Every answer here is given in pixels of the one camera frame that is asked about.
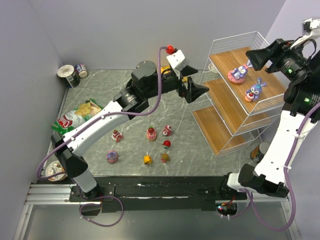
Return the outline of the purple bunny with cupcake toy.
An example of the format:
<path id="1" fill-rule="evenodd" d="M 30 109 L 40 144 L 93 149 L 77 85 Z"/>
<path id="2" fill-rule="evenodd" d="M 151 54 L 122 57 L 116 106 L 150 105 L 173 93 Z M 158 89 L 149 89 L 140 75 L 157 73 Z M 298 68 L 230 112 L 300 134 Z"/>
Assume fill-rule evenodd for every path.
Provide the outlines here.
<path id="1" fill-rule="evenodd" d="M 257 102 L 260 94 L 263 92 L 263 87 L 266 87 L 267 83 L 262 80 L 261 77 L 258 77 L 256 84 L 252 85 L 249 89 L 246 90 L 244 95 L 244 100 L 246 102 Z"/>

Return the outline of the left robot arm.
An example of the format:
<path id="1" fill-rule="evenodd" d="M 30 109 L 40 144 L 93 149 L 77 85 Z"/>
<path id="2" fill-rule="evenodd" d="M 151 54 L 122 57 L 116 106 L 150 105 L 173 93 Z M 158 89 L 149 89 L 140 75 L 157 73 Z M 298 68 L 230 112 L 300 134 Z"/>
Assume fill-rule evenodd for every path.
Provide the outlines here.
<path id="1" fill-rule="evenodd" d="M 192 103 L 208 92 L 208 87 L 194 83 L 191 75 L 195 73 L 197 69 L 186 65 L 177 73 L 170 69 L 168 74 L 163 74 L 154 62 L 142 61 L 132 71 L 125 88 L 100 112 L 64 135 L 57 132 L 51 136 L 55 156 L 66 175 L 79 186 L 81 197 L 91 200 L 102 193 L 83 154 L 117 126 L 146 115 L 150 98 L 177 91 L 179 97 Z"/>

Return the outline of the strawberry cake slice toy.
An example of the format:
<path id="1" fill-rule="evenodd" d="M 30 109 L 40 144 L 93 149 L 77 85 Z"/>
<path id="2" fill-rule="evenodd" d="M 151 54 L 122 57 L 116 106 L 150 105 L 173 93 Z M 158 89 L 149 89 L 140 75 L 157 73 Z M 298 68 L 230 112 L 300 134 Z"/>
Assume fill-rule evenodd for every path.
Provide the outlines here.
<path id="1" fill-rule="evenodd" d="M 123 138 L 124 138 L 124 136 L 123 136 L 123 134 L 120 132 L 120 131 L 118 131 L 118 130 L 113 130 L 113 132 L 112 132 L 112 135 L 111 135 L 111 138 L 116 142 L 116 143 L 119 143 Z"/>

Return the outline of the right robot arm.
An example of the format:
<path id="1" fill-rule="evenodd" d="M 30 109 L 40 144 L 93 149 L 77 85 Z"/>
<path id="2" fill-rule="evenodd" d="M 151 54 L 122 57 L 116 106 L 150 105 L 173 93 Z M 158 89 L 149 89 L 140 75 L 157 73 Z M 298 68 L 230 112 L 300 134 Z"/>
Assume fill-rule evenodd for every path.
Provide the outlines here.
<path id="1" fill-rule="evenodd" d="M 240 172 L 224 175 L 221 193 L 237 195 L 252 190 L 277 198 L 290 194 L 291 163 L 320 120 L 320 52 L 316 49 L 305 58 L 302 51 L 308 43 L 317 44 L 310 36 L 301 36 L 296 41 L 279 38 L 266 48 L 246 52 L 256 71 L 271 62 L 265 71 L 283 73 L 289 85 L 277 131 L 263 159 L 256 166 L 245 164 Z"/>

